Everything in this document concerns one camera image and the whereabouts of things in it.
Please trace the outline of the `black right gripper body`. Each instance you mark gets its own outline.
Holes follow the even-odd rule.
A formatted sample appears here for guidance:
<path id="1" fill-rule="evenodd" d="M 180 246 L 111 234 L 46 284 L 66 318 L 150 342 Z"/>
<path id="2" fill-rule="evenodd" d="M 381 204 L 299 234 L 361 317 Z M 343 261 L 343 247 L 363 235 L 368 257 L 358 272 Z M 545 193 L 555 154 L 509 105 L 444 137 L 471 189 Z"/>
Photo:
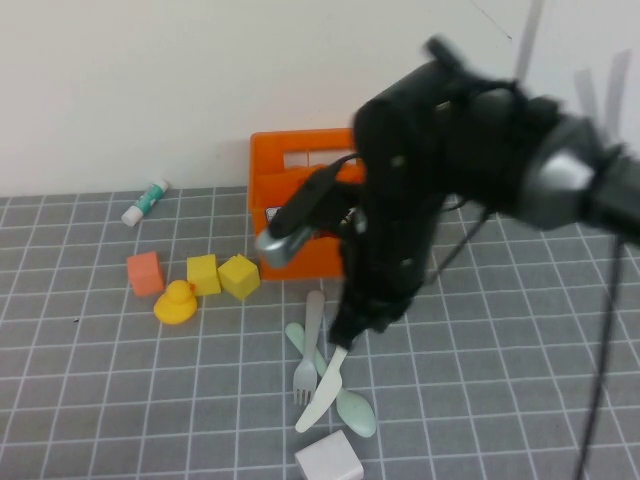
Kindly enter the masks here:
<path id="1" fill-rule="evenodd" d="M 446 199 L 440 172 L 451 79 L 402 79 L 355 114 L 354 143 L 366 175 L 342 245 L 346 306 L 406 306 L 424 282 Z"/>

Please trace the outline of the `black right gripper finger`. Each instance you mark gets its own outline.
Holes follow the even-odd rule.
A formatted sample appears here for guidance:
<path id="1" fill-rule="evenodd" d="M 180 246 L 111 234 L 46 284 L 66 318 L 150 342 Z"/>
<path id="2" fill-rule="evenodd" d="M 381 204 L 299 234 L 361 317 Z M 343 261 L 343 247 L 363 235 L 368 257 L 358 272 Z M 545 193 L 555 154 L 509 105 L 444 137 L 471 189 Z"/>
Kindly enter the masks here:
<path id="1" fill-rule="evenodd" d="M 353 299 L 343 298 L 329 329 L 329 342 L 350 351 L 357 338 L 369 328 L 367 308 Z"/>
<path id="2" fill-rule="evenodd" d="M 377 333 L 384 333 L 390 325 L 402 318 L 408 308 L 408 299 L 392 302 L 373 301 L 368 313 L 368 328 Z"/>

